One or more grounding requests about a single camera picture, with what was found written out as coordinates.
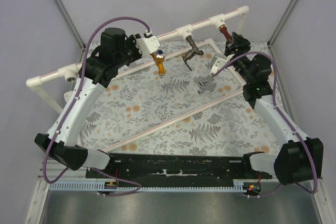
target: wire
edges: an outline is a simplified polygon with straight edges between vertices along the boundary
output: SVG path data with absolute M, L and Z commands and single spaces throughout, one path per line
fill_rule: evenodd
M 116 178 L 116 177 L 108 175 L 107 173 L 105 173 L 105 172 L 103 172 L 103 171 L 101 171 L 99 169 L 96 169 L 96 168 L 91 168 L 91 170 L 94 170 L 97 173 L 100 173 L 101 175 L 104 175 L 105 177 L 115 179 L 116 181 L 118 181 L 118 184 L 119 184 L 119 181 L 121 181 L 121 182 L 125 182 L 125 183 L 128 183 L 128 184 L 133 184 L 133 185 L 138 186 L 137 189 L 134 189 L 134 190 L 131 190 L 131 191 L 125 191 L 125 192 L 119 193 L 119 194 L 110 194 L 110 195 L 108 195 L 108 194 L 98 193 L 101 196 L 104 196 L 104 197 L 123 196 L 123 195 L 128 195 L 128 194 L 134 194 L 134 193 L 136 193 L 137 191 L 139 191 L 141 189 L 141 185 L 138 182 L 133 182 L 133 181 L 129 181 L 129 180 L 122 179 L 122 178 Z
M 248 198 L 252 198 L 252 199 L 264 198 L 264 197 L 266 197 L 266 196 L 270 196 L 270 195 L 275 194 L 275 193 L 276 193 L 277 191 L 279 191 L 282 187 L 283 187 L 283 185 L 282 185 L 282 184 L 279 184 L 274 190 L 270 191 L 269 193 L 265 193 L 265 194 L 261 194 L 261 195 L 256 195 L 256 196 L 250 195 L 250 196 L 248 196 Z
M 284 115 L 284 113 L 280 110 L 280 108 L 277 106 L 277 102 L 276 102 L 276 87 L 277 87 L 277 82 L 278 82 L 278 68 L 277 68 L 277 65 L 275 63 L 275 61 L 273 60 L 273 58 L 270 56 L 270 55 L 267 55 L 263 52 L 256 52 L 256 51 L 252 51 L 252 52 L 247 52 L 245 54 L 242 54 L 242 55 L 239 55 L 237 56 L 236 58 L 234 58 L 233 60 L 227 62 L 221 69 L 219 69 L 213 76 L 216 77 L 220 72 L 222 72 L 224 69 L 228 68 L 229 66 L 232 65 L 233 62 L 235 62 L 236 60 L 239 60 L 241 59 L 242 57 L 244 56 L 248 56 L 248 55 L 256 55 L 256 54 L 259 54 L 259 55 L 262 55 L 264 57 L 266 57 L 267 59 L 270 60 L 270 62 L 272 63 L 273 65 L 273 69 L 274 69 L 274 83 L 273 83 L 273 92 L 272 92 L 272 101 L 273 101 L 273 105 L 275 107 L 275 109 L 277 110 L 277 112 L 280 114 L 280 116 L 283 118 L 283 120 L 287 123 L 287 125 L 291 128 L 291 130 L 293 131 L 293 133 L 296 135 L 296 137 L 299 139 L 299 141 L 301 142 L 306 154 L 307 154 L 307 157 L 308 157 L 308 160 L 309 160 L 309 164 L 310 164 L 310 167 L 311 167 L 311 170 L 312 170 L 312 174 L 313 174 L 313 181 L 314 181 L 314 186 L 313 186 L 313 190 L 309 190 L 305 187 L 303 187 L 301 184 L 299 183 L 296 183 L 296 185 L 298 187 L 300 187 L 301 189 L 303 189 L 304 191 L 308 192 L 309 194 L 315 194 L 317 192 L 317 188 L 318 188 L 318 180 L 317 180 L 317 171 L 316 171 L 316 168 L 315 168 L 315 164 L 314 164 L 314 160 L 309 152 L 309 149 L 306 145 L 306 143 L 304 142 L 302 136 L 296 132 L 296 129 L 295 127 L 291 124 L 291 122 L 286 118 L 286 116 Z
M 55 183 L 57 180 L 60 179 L 60 177 L 69 169 L 68 167 L 66 167 L 57 177 L 56 179 L 54 180 L 49 180 L 48 179 L 48 176 L 47 176 L 47 160 L 48 160 L 48 156 L 49 156 L 49 153 L 50 153 L 50 150 L 51 150 L 51 147 L 52 147 L 52 144 L 55 142 L 58 134 L 56 132 L 60 131 L 60 129 L 62 128 L 62 125 L 65 121 L 65 119 L 67 118 L 67 116 L 69 115 L 71 109 L 74 107 L 75 103 L 76 103 L 76 99 L 79 98 L 79 94 L 81 92 L 81 89 L 83 87 L 83 83 L 84 83 L 84 76 L 85 76 L 85 67 L 86 67 L 86 61 L 87 61 L 87 57 L 88 57 L 88 53 L 89 53 L 89 47 L 93 41 L 93 38 L 95 37 L 95 35 L 100 31 L 101 28 L 103 28 L 104 26 L 112 23 L 112 22 L 115 22 L 115 21 L 119 21 L 119 20 L 133 20 L 133 21 L 136 21 L 136 22 L 140 22 L 142 23 L 146 28 L 147 28 L 147 31 L 150 32 L 150 28 L 149 26 L 147 25 L 147 23 L 145 23 L 144 21 L 138 19 L 138 18 L 133 18 L 133 17 L 117 17 L 117 18 L 113 18 L 113 19 L 110 19 L 106 22 L 104 22 L 103 24 L 101 24 L 91 35 L 91 37 L 89 38 L 89 41 L 87 43 L 87 46 L 85 48 L 85 52 L 84 52 L 84 57 L 83 57 L 83 64 L 82 64 L 82 73 L 81 73 L 81 76 L 82 78 L 80 79 L 80 83 L 79 83 L 79 86 L 78 86 L 78 90 L 75 94 L 75 97 L 73 98 L 73 100 L 71 101 L 70 103 L 70 106 L 68 107 L 68 109 L 65 111 L 63 117 L 61 118 L 61 120 L 59 121 L 59 124 L 55 130 L 55 133 L 46 149 L 46 154 L 44 156 L 44 159 L 43 159 L 43 168 L 42 168 L 42 173 L 43 173 L 43 178 L 44 180 L 49 183 L 49 184 L 53 184 Z
M 260 183 L 260 181 L 261 181 L 261 174 L 258 173 L 258 182 L 257 182 L 257 184 L 258 184 L 258 186 L 261 188 L 261 183 Z

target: red wire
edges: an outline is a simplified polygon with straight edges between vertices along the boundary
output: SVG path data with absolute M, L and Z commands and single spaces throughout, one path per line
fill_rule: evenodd
M 261 180 L 261 174 L 258 173 L 258 182 L 257 182 L 257 184 L 259 185 L 259 187 L 261 187 L 260 180 Z

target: black metal bracket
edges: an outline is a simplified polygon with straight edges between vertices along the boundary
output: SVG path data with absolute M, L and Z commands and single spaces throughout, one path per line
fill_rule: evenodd
M 117 174 L 118 178 L 138 182 L 143 187 L 232 186 L 233 179 L 258 179 L 259 174 L 248 169 L 242 157 L 121 153 L 112 155 L 113 158 L 103 171 L 112 176 Z M 260 174 L 263 179 L 272 178 L 267 173 Z M 106 178 L 93 170 L 88 170 L 86 177 Z M 119 186 L 129 185 L 119 182 Z
M 107 28 L 101 33 L 100 43 L 87 59 L 85 77 L 91 79 L 93 84 L 99 83 L 107 88 L 112 78 L 118 75 L 119 68 L 128 66 L 142 55 L 136 47 L 135 37 L 127 38 L 120 28 Z
M 51 139 L 48 134 L 38 133 L 35 143 L 46 152 Z M 88 150 L 78 145 L 74 147 L 64 146 L 64 142 L 53 142 L 49 157 L 69 167 L 71 170 L 78 170 L 88 157 Z

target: gray fern pattern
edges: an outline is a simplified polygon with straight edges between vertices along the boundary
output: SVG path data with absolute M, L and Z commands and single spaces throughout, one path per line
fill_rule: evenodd
M 221 130 L 221 127 L 213 126 L 213 125 L 206 125 L 205 123 L 203 125 L 198 125 L 197 128 L 192 129 L 189 131 L 189 134 L 191 135 L 191 139 L 195 139 L 197 142 L 197 139 L 201 140 L 202 142 L 205 142 L 205 140 L 210 140 L 211 142 L 217 137 L 218 132 Z
M 216 44 L 225 50 L 224 42 Z M 169 55 L 185 47 L 184 42 L 163 42 L 161 49 Z M 266 43 L 253 43 L 251 49 L 268 53 Z M 113 80 L 83 126 L 83 145 L 103 150 L 241 88 L 230 72 L 224 71 L 211 82 L 212 93 L 199 95 L 198 82 L 211 79 L 211 58 L 207 54 L 215 53 L 210 46 L 202 50 L 204 56 L 190 61 L 193 72 L 181 57 L 175 57 L 164 62 L 167 73 L 162 79 L 157 76 L 157 67 L 152 66 Z M 143 57 L 119 73 L 150 61 L 152 57 Z M 221 93 L 224 86 L 232 89 Z M 278 92 L 277 101 L 281 104 Z M 252 151 L 277 154 L 279 146 L 267 124 L 239 95 L 114 152 L 241 156 Z
M 167 93 L 172 92 L 173 94 L 175 94 L 175 92 L 179 92 L 182 94 L 182 92 L 187 89 L 189 83 L 189 81 L 175 79 L 162 85 L 162 88 L 163 91 L 166 91 Z

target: black connector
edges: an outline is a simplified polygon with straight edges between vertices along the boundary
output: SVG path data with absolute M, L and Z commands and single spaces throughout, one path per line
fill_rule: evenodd
M 234 59 L 249 51 L 250 42 L 242 35 L 232 33 L 232 43 L 227 42 L 225 55 L 234 54 Z M 257 99 L 272 94 L 272 88 L 268 83 L 268 77 L 272 73 L 269 59 L 263 55 L 255 55 L 252 60 L 244 56 L 232 65 L 246 81 L 246 85 L 243 86 L 243 95 L 253 109 Z
M 318 138 L 307 138 L 305 144 L 313 158 L 317 178 L 320 178 L 322 173 L 323 144 Z M 301 142 L 289 141 L 289 143 L 282 146 L 274 163 L 274 171 L 279 182 L 283 185 L 313 179 L 307 153 Z
M 99 83 L 107 88 L 112 78 L 118 75 L 119 68 L 129 66 L 142 57 L 135 41 L 139 37 L 137 34 L 127 38 L 125 31 L 120 28 L 105 29 L 101 33 L 100 46 L 87 59 L 85 77 L 91 79 L 93 84 Z
M 35 143 L 42 151 L 46 152 L 51 139 L 48 134 L 38 133 Z M 64 142 L 53 142 L 49 152 L 49 157 L 69 167 L 71 170 L 78 170 L 85 163 L 88 157 L 88 150 L 81 146 L 64 146 Z

